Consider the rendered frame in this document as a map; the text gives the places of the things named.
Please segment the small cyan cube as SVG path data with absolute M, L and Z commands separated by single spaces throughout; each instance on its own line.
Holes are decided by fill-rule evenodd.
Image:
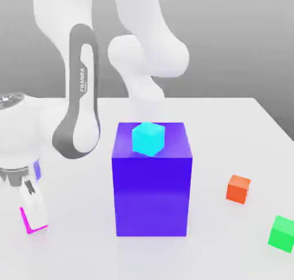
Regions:
M 142 122 L 131 131 L 132 151 L 154 157 L 165 146 L 165 126 Z

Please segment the small green cube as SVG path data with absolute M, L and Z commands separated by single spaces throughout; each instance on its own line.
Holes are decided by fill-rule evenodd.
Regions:
M 268 244 L 291 253 L 294 247 L 294 220 L 277 215 L 270 231 Z

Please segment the large blue box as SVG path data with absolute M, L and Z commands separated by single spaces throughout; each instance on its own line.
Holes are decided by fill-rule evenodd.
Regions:
M 154 157 L 136 153 L 120 122 L 111 157 L 117 236 L 186 236 L 192 153 L 185 125 L 164 123 L 165 147 Z

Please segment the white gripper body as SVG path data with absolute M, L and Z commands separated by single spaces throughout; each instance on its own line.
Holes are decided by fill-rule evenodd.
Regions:
M 23 209 L 32 229 L 48 225 L 48 215 L 41 189 L 29 179 L 23 179 L 20 187 Z

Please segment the small magenta cube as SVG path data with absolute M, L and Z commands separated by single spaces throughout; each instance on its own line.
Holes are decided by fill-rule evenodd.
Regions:
M 48 225 L 44 225 L 44 226 L 42 226 L 42 227 L 40 227 L 40 228 L 32 229 L 31 226 L 30 226 L 30 224 L 29 224 L 29 222 L 28 222 L 28 219 L 27 219 L 27 217 L 26 217 L 26 214 L 25 214 L 25 212 L 24 212 L 23 207 L 20 207 L 20 212 L 21 212 L 21 216 L 22 216 L 22 219 L 23 219 L 24 226 L 25 226 L 25 228 L 26 228 L 26 232 L 27 232 L 27 234 L 33 234 L 33 233 L 35 233 L 35 232 L 37 232 L 37 231 L 43 230 L 43 229 L 45 229 L 45 228 L 48 228 Z

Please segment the small orange cube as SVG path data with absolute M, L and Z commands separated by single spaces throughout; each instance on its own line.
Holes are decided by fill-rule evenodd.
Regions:
M 227 186 L 226 199 L 244 204 L 251 180 L 237 175 L 232 175 Z

